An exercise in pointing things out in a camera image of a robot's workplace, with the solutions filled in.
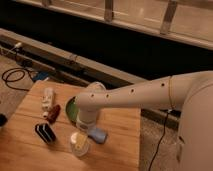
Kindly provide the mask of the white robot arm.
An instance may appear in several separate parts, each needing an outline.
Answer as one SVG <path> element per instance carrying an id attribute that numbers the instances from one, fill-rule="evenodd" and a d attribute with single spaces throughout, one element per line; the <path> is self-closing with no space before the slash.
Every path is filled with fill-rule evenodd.
<path id="1" fill-rule="evenodd" d="M 181 112 L 175 171 L 213 171 L 213 71 L 167 76 L 108 90 L 94 82 L 75 97 L 76 125 L 95 127 L 102 108 L 172 109 Z"/>

